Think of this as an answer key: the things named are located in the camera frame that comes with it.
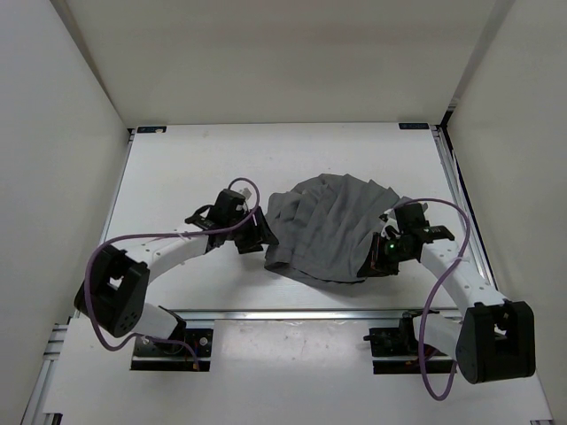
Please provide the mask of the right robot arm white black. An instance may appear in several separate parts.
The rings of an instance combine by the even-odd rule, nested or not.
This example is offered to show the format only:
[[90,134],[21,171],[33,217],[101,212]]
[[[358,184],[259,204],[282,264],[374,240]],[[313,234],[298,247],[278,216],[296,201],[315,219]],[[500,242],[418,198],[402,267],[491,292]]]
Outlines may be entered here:
[[422,200],[409,201],[384,215],[387,225],[373,235],[360,277],[386,277],[400,263],[417,261],[436,278],[434,287],[453,300],[462,318],[453,321],[431,307],[403,313],[397,329],[370,330],[366,339],[377,356],[415,355],[419,370],[428,372],[435,354],[448,356],[472,384],[534,375],[534,314],[524,301],[499,292],[464,256],[447,227],[427,221]]

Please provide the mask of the grey pleated skirt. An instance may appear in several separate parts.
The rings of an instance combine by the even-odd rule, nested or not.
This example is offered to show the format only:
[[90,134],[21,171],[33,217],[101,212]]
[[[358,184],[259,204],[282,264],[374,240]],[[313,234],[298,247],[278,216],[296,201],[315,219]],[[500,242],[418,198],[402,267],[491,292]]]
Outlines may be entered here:
[[268,199],[265,213],[278,239],[264,267],[284,277],[318,282],[358,283],[380,216],[408,201],[393,189],[350,174],[320,174]]

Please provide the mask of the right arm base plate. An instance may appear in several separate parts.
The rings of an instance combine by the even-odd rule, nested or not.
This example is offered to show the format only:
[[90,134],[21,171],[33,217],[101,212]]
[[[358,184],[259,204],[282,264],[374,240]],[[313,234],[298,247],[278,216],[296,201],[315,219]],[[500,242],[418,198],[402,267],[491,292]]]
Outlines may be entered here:
[[[419,375],[417,341],[399,328],[370,328],[363,341],[369,343],[374,375]],[[453,361],[429,345],[423,349],[428,374],[448,374]]]

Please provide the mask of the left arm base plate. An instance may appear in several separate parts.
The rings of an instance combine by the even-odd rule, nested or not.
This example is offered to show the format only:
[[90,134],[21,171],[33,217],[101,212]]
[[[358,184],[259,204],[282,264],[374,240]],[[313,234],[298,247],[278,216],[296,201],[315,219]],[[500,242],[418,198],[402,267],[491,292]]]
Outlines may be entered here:
[[208,372],[214,341],[214,329],[192,325],[184,330],[184,345],[154,343],[138,337],[132,351],[130,369],[144,372]]

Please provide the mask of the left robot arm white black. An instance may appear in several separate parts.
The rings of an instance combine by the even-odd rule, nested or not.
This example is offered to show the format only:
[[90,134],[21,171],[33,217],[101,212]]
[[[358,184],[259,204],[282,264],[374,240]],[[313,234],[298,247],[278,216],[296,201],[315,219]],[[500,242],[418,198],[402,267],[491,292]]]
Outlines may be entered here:
[[[140,244],[116,247],[125,236],[100,245],[91,255],[74,305],[87,315],[99,342],[115,352],[134,337],[145,337],[164,353],[186,347],[184,321],[146,302],[147,290],[169,270],[232,242],[241,254],[262,251],[278,240],[258,205],[244,194],[223,189],[215,202],[197,209],[171,233],[139,234]],[[106,335],[119,338],[111,345]]]

